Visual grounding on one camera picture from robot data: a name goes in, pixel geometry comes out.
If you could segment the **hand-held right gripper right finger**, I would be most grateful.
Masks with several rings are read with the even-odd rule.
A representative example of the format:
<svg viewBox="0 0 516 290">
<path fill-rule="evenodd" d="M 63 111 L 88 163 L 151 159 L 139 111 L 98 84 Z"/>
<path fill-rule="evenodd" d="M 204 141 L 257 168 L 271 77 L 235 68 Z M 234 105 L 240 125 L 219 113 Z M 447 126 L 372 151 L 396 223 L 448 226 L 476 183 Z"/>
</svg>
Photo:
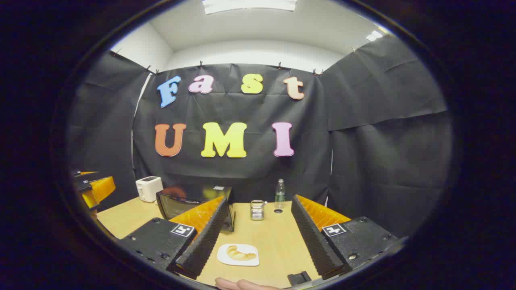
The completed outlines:
<svg viewBox="0 0 516 290">
<path fill-rule="evenodd" d="M 398 241 L 368 217 L 350 219 L 299 195 L 291 212 L 322 279 L 360 268 Z"/>
</svg>

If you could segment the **black electric oven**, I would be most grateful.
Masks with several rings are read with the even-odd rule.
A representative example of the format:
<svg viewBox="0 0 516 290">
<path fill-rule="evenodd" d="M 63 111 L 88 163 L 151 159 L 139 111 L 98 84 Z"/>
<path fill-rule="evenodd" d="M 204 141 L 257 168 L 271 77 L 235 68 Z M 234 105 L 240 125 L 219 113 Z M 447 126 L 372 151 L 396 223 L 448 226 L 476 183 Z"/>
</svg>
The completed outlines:
<svg viewBox="0 0 516 290">
<path fill-rule="evenodd" d="M 233 232 L 236 212 L 232 206 L 231 190 L 232 187 L 229 186 L 178 183 L 157 192 L 156 200 L 163 218 L 172 219 L 195 206 L 218 197 L 226 197 L 230 213 L 225 217 L 222 230 Z"/>
</svg>

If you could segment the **white square plate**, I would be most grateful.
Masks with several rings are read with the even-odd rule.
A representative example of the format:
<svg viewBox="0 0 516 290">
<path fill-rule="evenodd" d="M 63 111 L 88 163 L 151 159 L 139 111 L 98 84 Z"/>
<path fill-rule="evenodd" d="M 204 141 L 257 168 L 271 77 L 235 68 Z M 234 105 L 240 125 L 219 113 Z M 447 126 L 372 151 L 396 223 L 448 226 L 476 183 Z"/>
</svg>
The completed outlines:
<svg viewBox="0 0 516 290">
<path fill-rule="evenodd" d="M 254 252 L 257 255 L 257 257 L 250 261 L 246 261 L 246 262 L 234 261 L 234 260 L 230 259 L 226 254 L 226 249 L 230 245 L 237 245 L 238 250 L 240 252 L 245 252 L 245 253 Z M 257 248 L 255 246 L 252 246 L 249 244 L 223 244 L 218 249 L 217 259 L 219 262 L 221 262 L 223 264 L 233 265 L 233 266 L 250 266 L 250 267 L 253 266 L 254 267 L 254 266 L 258 266 L 260 264 L 260 259 L 259 259 Z"/>
</svg>

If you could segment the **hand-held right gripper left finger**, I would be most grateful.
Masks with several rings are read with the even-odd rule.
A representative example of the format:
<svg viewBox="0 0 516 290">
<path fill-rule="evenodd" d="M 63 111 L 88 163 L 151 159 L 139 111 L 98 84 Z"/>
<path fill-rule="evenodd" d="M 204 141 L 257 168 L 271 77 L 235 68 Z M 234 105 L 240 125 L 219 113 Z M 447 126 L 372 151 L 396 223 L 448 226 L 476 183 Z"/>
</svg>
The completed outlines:
<svg viewBox="0 0 516 290">
<path fill-rule="evenodd" d="M 120 244 L 151 266 L 195 280 L 228 214 L 227 198 L 218 197 L 171 220 L 153 218 L 120 239 Z"/>
</svg>

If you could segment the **clear plastic water bottle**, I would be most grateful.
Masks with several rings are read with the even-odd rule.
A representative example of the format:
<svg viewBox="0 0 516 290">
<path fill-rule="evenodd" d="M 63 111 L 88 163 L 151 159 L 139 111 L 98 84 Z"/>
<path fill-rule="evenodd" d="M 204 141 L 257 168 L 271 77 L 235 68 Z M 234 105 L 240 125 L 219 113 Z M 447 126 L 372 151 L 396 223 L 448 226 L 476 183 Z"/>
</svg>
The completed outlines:
<svg viewBox="0 0 516 290">
<path fill-rule="evenodd" d="M 284 180 L 280 178 L 276 186 L 275 203 L 277 209 L 282 209 L 285 202 L 286 187 Z"/>
</svg>

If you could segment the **golden croissant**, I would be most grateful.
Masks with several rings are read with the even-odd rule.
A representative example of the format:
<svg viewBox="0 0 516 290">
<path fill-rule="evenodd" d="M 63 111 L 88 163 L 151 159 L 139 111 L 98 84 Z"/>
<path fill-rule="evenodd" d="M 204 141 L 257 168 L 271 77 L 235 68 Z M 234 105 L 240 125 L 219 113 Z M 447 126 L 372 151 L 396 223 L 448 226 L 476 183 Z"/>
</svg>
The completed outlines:
<svg viewBox="0 0 516 290">
<path fill-rule="evenodd" d="M 230 245 L 227 247 L 227 249 L 225 251 L 226 251 L 227 256 L 230 259 L 232 259 L 234 261 L 238 261 L 238 262 L 250 261 L 257 257 L 257 255 L 254 252 L 251 252 L 251 253 L 240 252 L 238 250 L 237 245 Z"/>
</svg>

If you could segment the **small black table bracket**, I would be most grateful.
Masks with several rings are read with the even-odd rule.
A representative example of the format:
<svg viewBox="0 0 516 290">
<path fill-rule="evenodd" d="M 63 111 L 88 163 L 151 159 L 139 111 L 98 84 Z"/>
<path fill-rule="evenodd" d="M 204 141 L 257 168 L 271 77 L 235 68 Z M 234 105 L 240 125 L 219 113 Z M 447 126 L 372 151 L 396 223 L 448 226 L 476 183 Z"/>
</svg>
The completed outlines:
<svg viewBox="0 0 516 290">
<path fill-rule="evenodd" d="M 287 275 L 287 278 L 291 286 L 301 285 L 312 281 L 311 277 L 308 275 L 306 271 L 302 271 L 297 274 Z"/>
</svg>

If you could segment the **clear glass cup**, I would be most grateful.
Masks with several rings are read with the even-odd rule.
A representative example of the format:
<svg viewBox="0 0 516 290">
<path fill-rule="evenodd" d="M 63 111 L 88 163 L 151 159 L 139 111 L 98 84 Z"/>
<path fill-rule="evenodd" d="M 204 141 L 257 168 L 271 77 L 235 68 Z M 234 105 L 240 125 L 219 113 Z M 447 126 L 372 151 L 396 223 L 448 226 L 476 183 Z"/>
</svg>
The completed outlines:
<svg viewBox="0 0 516 290">
<path fill-rule="evenodd" d="M 253 221 L 261 221 L 265 219 L 265 205 L 267 201 L 252 200 L 250 203 L 250 219 Z"/>
</svg>

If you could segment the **white toaster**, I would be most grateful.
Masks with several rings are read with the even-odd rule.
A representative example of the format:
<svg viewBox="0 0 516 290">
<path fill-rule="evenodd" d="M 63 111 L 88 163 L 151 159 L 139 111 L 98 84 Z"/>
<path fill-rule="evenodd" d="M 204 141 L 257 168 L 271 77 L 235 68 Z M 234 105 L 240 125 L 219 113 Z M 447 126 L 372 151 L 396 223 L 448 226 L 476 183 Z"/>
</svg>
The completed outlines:
<svg viewBox="0 0 516 290">
<path fill-rule="evenodd" d="M 162 191 L 163 184 L 161 177 L 148 176 L 135 182 L 139 198 L 148 203 L 156 201 L 156 193 Z"/>
</svg>

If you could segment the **long ceiling light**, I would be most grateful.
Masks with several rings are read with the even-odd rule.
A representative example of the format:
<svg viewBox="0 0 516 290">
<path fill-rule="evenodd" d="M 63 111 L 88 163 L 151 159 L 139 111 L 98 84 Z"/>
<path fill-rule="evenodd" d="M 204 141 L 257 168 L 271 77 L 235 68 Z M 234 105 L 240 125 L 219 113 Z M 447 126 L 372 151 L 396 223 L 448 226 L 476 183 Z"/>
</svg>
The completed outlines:
<svg viewBox="0 0 516 290">
<path fill-rule="evenodd" d="M 240 9 L 294 11 L 297 0 L 202 0 L 207 15 Z"/>
</svg>

